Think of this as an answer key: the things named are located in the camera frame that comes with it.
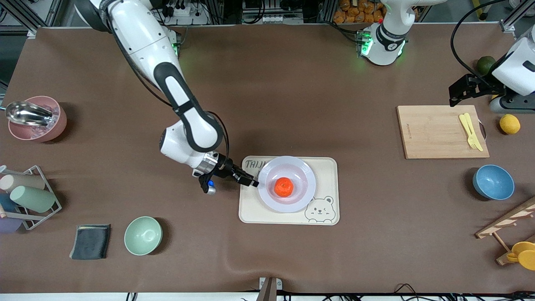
green cup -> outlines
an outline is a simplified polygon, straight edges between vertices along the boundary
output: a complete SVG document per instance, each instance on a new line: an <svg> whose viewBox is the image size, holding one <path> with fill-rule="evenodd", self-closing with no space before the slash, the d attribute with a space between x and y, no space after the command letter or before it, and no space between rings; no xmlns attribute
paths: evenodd
<svg viewBox="0 0 535 301"><path fill-rule="evenodd" d="M38 213L46 212L57 201L52 192L30 186L16 187L9 197L15 203Z"/></svg>

table surface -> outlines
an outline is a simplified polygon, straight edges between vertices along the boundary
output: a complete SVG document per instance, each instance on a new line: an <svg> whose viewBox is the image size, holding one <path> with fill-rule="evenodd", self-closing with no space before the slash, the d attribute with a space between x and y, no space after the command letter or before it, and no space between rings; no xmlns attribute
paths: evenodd
<svg viewBox="0 0 535 301"><path fill-rule="evenodd" d="M453 25L415 25L403 55L375 66L333 28L191 28L180 63L205 110L217 112L235 162L247 155L332 157L338 163L340 222L330 227L245 224L239 186L216 179L202 193L191 169L160 154L162 131L177 121L132 73L111 35L40 29L28 40L6 102L47 95L65 108L66 132L53 143L3 137L10 169L42 167L64 209L31 231L0 237L1 292L242 291L276 276L295 292L505 293L534 290L535 274L498 266L503 253L474 233L535 195L535 119L504 136L499 116L475 104L491 157L405 160L396 106L447 104L465 74L449 48ZM513 42L497 24L464 25L458 52L467 62L500 57ZM471 176L484 164L517 183L507 201L482 201ZM157 252L128 253L131 220L158 218ZM108 257L68 255L76 225L111 223ZM513 244L533 235L535 219L500 230Z"/></svg>

yellow lemon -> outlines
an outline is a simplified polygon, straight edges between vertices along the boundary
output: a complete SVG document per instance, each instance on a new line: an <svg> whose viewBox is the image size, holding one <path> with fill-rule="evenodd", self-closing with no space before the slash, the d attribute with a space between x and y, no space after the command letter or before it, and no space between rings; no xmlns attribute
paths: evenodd
<svg viewBox="0 0 535 301"><path fill-rule="evenodd" d="M505 114L500 119L500 127L507 134L516 134L520 130L520 122L515 116Z"/></svg>

yellow knife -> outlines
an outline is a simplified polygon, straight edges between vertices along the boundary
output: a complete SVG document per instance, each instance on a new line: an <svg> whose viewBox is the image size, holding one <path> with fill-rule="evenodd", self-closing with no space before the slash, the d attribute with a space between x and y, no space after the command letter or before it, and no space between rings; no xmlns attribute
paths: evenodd
<svg viewBox="0 0 535 301"><path fill-rule="evenodd" d="M467 122L468 122L468 127L470 128L470 136L471 138L473 139L474 143L476 144L476 147L477 149L482 152L483 151L483 148L481 146L481 143L479 143L479 140L477 139L477 136L476 136L476 132L474 131L473 129L473 125L472 125L472 119L470 118L470 114L468 113L464 113L463 114L466 119L467 119Z"/></svg>

white plate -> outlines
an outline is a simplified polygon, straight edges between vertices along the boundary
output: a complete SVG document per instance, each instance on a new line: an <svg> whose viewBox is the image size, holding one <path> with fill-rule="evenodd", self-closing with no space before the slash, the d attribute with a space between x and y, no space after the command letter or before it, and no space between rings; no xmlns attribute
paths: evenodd
<svg viewBox="0 0 535 301"><path fill-rule="evenodd" d="M292 180L294 191L289 197L275 194L277 179L286 177ZM258 174L260 198L271 209L283 212L297 212L308 205L316 192L316 176L303 160L292 156L281 156L268 162Z"/></svg>

